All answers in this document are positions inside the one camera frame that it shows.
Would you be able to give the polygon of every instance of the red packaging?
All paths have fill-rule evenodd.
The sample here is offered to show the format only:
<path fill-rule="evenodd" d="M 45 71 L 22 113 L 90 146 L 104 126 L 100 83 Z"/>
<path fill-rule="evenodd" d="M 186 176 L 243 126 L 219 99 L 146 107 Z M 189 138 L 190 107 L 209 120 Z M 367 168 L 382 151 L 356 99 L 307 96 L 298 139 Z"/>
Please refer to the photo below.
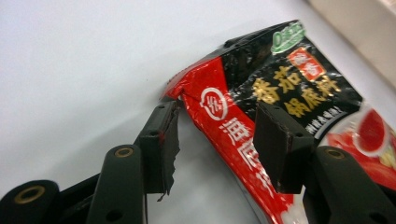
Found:
<path fill-rule="evenodd" d="M 258 101 L 282 107 L 318 144 L 349 151 L 374 181 L 396 189 L 393 131 L 376 115 L 364 121 L 367 112 L 356 113 L 361 96 L 304 34 L 299 21 L 289 21 L 229 40 L 175 75 L 163 94 L 184 101 L 194 124 L 273 223 L 307 220 L 301 198 L 276 193 L 259 162 L 252 144 Z M 376 131 L 382 127 L 383 135 L 389 134 L 369 146 L 373 154 L 353 147 L 367 145 L 363 136 L 377 138 L 356 131 L 361 120 L 363 126 L 376 123 Z M 387 149 L 385 141 L 390 142 Z"/>

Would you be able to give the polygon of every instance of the brass screw hole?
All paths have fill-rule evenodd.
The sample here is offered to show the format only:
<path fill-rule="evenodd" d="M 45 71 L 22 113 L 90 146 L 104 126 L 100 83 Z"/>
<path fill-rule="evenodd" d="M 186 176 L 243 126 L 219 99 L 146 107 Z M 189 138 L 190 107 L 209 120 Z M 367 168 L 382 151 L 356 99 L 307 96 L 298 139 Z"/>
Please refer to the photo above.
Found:
<path fill-rule="evenodd" d="M 17 196 L 15 196 L 14 201 L 18 204 L 31 203 L 41 197 L 45 191 L 46 189 L 42 186 L 32 186 L 18 193 Z"/>
<path fill-rule="evenodd" d="M 346 156 L 344 155 L 344 153 L 335 150 L 335 149 L 331 149 L 331 148 L 326 148 L 324 150 L 327 154 L 331 155 L 333 158 L 341 160 L 343 158 L 345 158 Z"/>
<path fill-rule="evenodd" d="M 130 147 L 122 147 L 116 151 L 115 155 L 118 158 L 124 158 L 131 156 L 133 153 L 134 150 L 131 149 Z"/>

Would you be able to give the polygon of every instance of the white circular logo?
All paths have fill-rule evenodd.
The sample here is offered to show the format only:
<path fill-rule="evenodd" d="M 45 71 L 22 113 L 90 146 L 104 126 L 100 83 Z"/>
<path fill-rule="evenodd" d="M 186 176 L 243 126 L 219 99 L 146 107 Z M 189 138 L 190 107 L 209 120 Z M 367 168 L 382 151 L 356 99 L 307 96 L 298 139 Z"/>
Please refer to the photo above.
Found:
<path fill-rule="evenodd" d="M 228 113 L 224 95 L 216 88 L 206 88 L 201 93 L 200 106 L 213 120 L 222 120 Z"/>

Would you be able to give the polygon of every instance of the white background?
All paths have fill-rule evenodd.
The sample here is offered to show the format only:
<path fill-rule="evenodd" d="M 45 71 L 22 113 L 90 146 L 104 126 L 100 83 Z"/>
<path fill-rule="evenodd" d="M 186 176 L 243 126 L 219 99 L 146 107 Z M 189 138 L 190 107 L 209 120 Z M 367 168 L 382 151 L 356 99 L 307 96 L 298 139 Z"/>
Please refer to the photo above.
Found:
<path fill-rule="evenodd" d="M 174 74 L 227 39 L 294 19 L 396 127 L 394 91 L 303 0 L 1 1 L 0 197 L 34 179 L 65 189 L 97 174 Z M 149 223 L 259 223 L 185 111 L 179 140 L 175 185 L 160 203 L 149 197 Z"/>

